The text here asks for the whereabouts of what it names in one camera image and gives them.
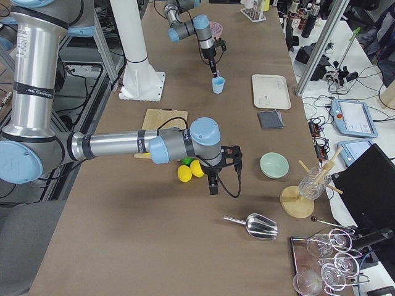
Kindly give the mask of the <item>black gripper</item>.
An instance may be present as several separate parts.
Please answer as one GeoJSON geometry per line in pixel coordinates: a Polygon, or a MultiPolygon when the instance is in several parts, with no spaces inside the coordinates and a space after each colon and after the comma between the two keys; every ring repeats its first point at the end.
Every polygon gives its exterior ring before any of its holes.
{"type": "Polygon", "coordinates": [[[212,46],[210,48],[202,48],[201,49],[203,58],[209,61],[209,67],[212,72],[214,78],[217,77],[217,66],[215,63],[215,47],[212,46]]]}
{"type": "Polygon", "coordinates": [[[210,195],[218,194],[218,169],[203,166],[203,172],[207,175],[210,195]]]}

